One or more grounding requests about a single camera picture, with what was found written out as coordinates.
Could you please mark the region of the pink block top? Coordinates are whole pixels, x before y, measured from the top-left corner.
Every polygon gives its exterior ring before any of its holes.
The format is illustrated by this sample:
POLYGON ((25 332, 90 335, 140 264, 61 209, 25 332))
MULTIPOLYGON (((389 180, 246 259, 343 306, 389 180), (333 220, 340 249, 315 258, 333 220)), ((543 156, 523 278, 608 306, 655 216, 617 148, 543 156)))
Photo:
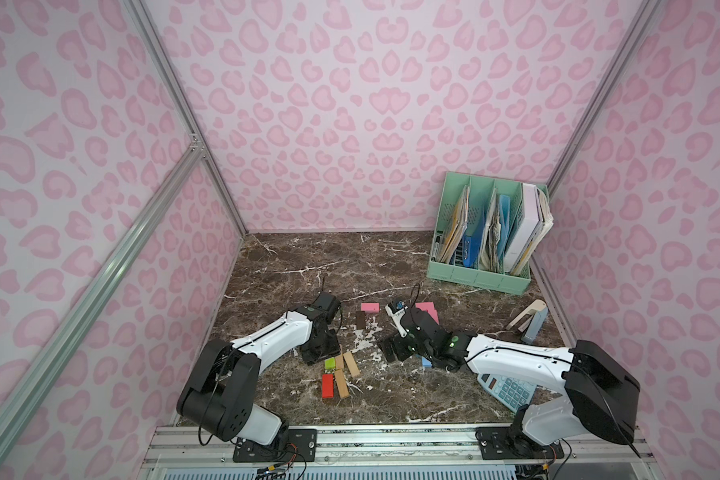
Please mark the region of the pink block top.
POLYGON ((433 302, 418 302, 415 304, 415 306, 423 311, 431 312, 435 310, 433 302))

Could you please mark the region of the dark brown block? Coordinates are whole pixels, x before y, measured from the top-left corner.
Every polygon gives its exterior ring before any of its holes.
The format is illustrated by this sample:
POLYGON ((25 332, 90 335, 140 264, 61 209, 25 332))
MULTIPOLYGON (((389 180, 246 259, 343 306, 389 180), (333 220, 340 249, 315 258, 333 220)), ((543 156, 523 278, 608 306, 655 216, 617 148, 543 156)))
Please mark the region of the dark brown block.
POLYGON ((366 313, 364 311, 358 311, 355 315, 355 325, 358 330, 364 330, 366 328, 366 313))

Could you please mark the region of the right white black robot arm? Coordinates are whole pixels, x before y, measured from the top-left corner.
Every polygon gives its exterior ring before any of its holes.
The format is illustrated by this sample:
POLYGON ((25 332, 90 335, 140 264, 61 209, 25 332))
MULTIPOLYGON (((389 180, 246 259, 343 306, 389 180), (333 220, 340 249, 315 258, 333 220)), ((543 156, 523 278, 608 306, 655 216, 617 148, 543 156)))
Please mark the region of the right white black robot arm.
POLYGON ((544 404, 518 408, 509 430, 516 446, 542 447, 583 433, 613 444, 633 443, 640 384, 596 343, 579 340, 572 348, 517 344, 448 332, 415 306, 391 304, 386 312, 397 330, 380 343, 389 361, 418 355, 435 369, 508 377, 556 393, 544 404))

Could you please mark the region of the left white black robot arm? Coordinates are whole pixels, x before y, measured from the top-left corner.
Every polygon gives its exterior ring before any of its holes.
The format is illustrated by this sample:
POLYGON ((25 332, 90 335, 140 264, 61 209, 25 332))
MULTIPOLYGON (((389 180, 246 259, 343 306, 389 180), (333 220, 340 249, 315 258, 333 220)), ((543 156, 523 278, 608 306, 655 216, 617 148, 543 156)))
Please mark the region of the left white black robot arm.
POLYGON ((259 376, 294 349, 308 365, 338 355, 337 331, 331 324, 340 312, 339 299, 321 293, 311 304, 285 312, 253 334, 231 342, 209 341, 179 395, 177 413, 222 441, 282 448, 284 421, 254 403, 259 376))

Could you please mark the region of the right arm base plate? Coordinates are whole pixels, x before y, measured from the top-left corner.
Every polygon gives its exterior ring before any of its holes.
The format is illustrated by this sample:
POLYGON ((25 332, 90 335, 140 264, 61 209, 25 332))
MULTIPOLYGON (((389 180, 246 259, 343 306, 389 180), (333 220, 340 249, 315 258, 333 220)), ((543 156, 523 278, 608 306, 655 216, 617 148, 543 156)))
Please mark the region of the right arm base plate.
POLYGON ((483 460, 534 460, 554 462, 565 458, 558 443, 542 446, 513 427, 479 427, 475 431, 483 460))

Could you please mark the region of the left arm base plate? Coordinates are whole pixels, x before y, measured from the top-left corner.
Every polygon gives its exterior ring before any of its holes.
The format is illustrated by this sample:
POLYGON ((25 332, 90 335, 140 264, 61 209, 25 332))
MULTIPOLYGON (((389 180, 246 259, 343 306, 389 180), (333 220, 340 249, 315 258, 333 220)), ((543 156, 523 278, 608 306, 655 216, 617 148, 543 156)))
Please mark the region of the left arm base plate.
POLYGON ((243 440, 235 445, 234 463, 285 462, 291 459, 313 462, 316 455, 318 430, 314 428, 281 429, 267 445, 243 440))

